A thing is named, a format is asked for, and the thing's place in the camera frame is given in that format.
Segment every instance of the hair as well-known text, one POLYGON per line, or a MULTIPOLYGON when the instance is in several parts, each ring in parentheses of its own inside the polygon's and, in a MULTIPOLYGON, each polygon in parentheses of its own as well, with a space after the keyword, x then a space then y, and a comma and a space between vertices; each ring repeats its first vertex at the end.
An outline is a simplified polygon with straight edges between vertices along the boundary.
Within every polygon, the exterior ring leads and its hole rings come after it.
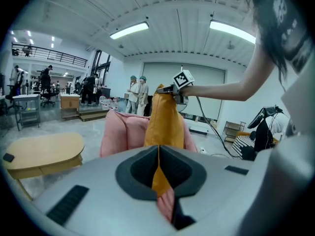
POLYGON ((287 65, 282 52, 282 37, 278 28, 277 17, 273 10, 273 2, 271 0, 252 0, 252 2, 254 5, 253 20, 261 36, 262 48, 278 67, 283 77, 286 78, 287 65))

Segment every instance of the pink cloth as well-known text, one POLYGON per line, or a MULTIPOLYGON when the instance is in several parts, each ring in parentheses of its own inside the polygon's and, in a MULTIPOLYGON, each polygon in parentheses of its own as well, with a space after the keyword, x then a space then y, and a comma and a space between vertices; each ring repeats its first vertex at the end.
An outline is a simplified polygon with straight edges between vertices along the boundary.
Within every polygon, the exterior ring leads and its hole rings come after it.
MULTIPOLYGON (((149 120, 150 117, 123 114, 110 110, 106 116, 106 126, 99 156, 106 157, 129 149, 143 147, 149 120)), ((184 149, 197 152, 197 147, 185 122, 184 149)), ((174 206, 172 188, 157 199, 157 206, 165 218, 171 221, 174 206)))

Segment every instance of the railing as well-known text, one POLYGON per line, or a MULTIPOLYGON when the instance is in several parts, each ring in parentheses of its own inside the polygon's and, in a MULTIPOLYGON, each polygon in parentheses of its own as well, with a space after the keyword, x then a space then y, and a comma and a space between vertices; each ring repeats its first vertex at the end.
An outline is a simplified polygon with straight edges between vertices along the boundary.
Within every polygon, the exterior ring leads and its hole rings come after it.
POLYGON ((41 59, 56 60, 64 63, 74 64, 85 67, 87 60, 67 53, 29 45, 12 45, 13 56, 26 56, 41 59))

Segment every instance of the round wooden table top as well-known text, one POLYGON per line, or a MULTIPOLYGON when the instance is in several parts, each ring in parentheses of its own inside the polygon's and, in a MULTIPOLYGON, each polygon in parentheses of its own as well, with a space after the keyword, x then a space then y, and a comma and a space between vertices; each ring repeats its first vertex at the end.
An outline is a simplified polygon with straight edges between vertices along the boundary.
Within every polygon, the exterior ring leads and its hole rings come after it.
POLYGON ((14 155, 13 161, 2 162, 8 170, 22 170, 70 160, 83 149, 83 137, 74 132, 21 138, 6 151, 14 155))

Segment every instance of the cable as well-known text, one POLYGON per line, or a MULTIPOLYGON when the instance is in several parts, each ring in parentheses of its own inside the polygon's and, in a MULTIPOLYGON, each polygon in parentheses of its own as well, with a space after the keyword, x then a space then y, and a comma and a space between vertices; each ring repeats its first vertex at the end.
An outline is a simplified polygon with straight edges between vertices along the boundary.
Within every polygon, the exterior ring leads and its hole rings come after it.
MULTIPOLYGON (((213 156, 213 155, 224 155, 224 154, 212 154, 210 156, 213 156)), ((230 157, 228 157, 227 155, 224 155, 225 157, 227 157, 228 159, 231 159, 230 157)))
POLYGON ((234 158, 241 158, 241 156, 232 155, 232 154, 228 151, 228 149, 226 148, 226 146, 225 146, 225 144, 224 144, 224 141, 222 140, 222 138, 221 138, 221 136, 219 135, 219 133, 217 132, 217 130, 212 126, 211 123, 208 122, 207 118, 205 117, 205 114, 203 113, 203 110, 202 110, 202 106, 201 106, 201 102, 200 102, 199 96, 196 96, 196 98, 197 98, 197 101, 198 101, 200 110, 201 110, 201 112, 202 112, 203 118, 205 119, 206 123, 212 128, 212 130, 214 131, 214 133, 216 134, 216 136, 220 139, 220 141, 221 141, 221 143, 222 143, 224 149, 226 150, 226 152, 227 152, 230 156, 232 156, 232 157, 234 157, 234 158))

